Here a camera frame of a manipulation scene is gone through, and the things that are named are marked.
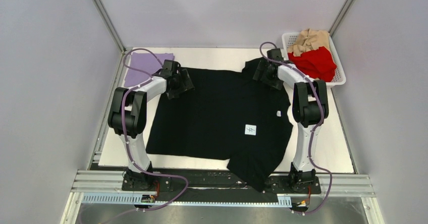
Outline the black t shirt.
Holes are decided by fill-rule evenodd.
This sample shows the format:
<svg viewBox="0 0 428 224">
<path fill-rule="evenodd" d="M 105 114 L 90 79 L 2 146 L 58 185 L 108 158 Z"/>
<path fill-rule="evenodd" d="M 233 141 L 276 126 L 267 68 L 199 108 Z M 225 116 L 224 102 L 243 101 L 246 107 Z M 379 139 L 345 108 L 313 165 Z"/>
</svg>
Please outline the black t shirt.
<svg viewBox="0 0 428 224">
<path fill-rule="evenodd" d="M 293 126 L 287 92 L 253 79 L 262 62 L 247 61 L 241 72 L 189 68 L 194 89 L 160 97 L 147 153 L 227 160 L 230 172 L 263 191 Z"/>
</svg>

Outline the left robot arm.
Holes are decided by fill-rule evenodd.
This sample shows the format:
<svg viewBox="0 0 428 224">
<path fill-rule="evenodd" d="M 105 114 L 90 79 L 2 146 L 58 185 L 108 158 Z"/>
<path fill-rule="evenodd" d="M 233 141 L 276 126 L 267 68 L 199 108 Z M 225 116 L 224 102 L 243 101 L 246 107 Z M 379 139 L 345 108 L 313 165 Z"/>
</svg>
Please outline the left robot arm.
<svg viewBox="0 0 428 224">
<path fill-rule="evenodd" d="M 124 191 L 148 191 L 163 177 L 152 171 L 143 131 L 147 123 L 147 104 L 156 96 L 168 99 L 194 89 L 188 70 L 177 61 L 166 60 L 160 70 L 142 83 L 114 91 L 108 116 L 108 126 L 120 137 L 126 150 L 128 168 L 125 171 Z"/>
</svg>

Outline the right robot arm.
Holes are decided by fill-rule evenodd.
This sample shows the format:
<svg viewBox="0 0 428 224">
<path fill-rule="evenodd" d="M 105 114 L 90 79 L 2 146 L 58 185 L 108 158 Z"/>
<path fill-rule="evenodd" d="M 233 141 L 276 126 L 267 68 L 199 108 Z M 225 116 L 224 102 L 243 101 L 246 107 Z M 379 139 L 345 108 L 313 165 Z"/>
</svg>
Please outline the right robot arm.
<svg viewBox="0 0 428 224">
<path fill-rule="evenodd" d="M 297 193 L 312 188 L 319 168 L 313 161 L 316 140 L 329 114 L 325 81 L 312 79 L 291 61 L 285 61 L 279 48 L 262 54 L 253 78 L 276 89 L 283 84 L 293 88 L 292 115 L 297 123 L 298 137 L 286 185 Z"/>
</svg>

